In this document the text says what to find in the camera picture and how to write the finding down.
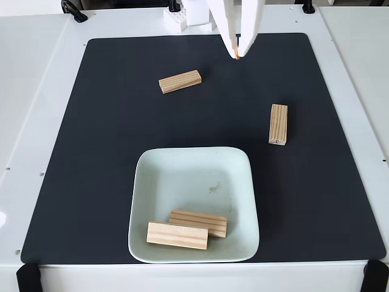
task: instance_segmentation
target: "wooden block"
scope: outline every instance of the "wooden block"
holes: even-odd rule
[[[149,222],[147,242],[183,248],[207,249],[208,229]]]
[[[197,214],[173,210],[169,223],[208,229],[210,236],[225,238],[227,235],[227,217]]]
[[[272,105],[270,114],[269,143],[285,145],[287,129],[287,106]]]
[[[168,93],[199,83],[201,83],[201,76],[197,70],[159,80],[159,86],[163,93]]]

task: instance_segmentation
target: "white surface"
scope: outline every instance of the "white surface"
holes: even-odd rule
[[[0,182],[67,19],[0,17]]]
[[[0,268],[2,291],[18,292],[17,268]],[[358,292],[363,264],[113,265],[41,267],[44,292]]]
[[[169,222],[172,210],[225,216],[226,238],[208,238],[205,251],[147,243],[150,221]],[[136,168],[128,246],[148,263],[237,262],[251,258],[260,235],[251,167],[231,147],[146,151]]]
[[[7,216],[5,225],[0,228],[0,237],[7,239],[0,240],[2,266],[21,265],[15,250],[22,246],[26,236],[43,180],[40,172],[45,171],[49,163],[83,56],[83,44],[96,37],[167,35],[162,11],[96,11],[96,15],[94,12],[87,13],[89,20],[85,23],[68,22],[10,161],[11,170],[0,185],[0,211]],[[352,18],[352,10],[348,11],[345,15]],[[265,6],[260,32],[304,32],[308,35],[387,247],[388,166],[382,162],[383,154],[320,14],[305,15],[300,5]],[[37,41],[40,41],[42,33],[36,32]],[[195,27],[184,31],[184,34],[191,33],[200,31]],[[38,53],[35,55],[36,59],[40,57]],[[200,287],[201,283],[205,287],[223,287],[226,291],[258,291],[259,288],[264,291],[358,291],[362,283],[363,265],[364,262],[333,262],[298,265],[219,264],[217,269],[212,269],[213,266],[208,269],[205,266],[187,265],[48,267],[43,268],[42,282],[47,291],[62,292],[143,291],[149,288],[150,291],[181,291],[180,283],[185,283],[185,288],[193,291],[204,289],[203,285]],[[17,291],[15,268],[2,268],[0,282],[2,288]]]
[[[62,13],[60,0],[0,0],[0,16]]]
[[[389,163],[389,7],[320,11]]]

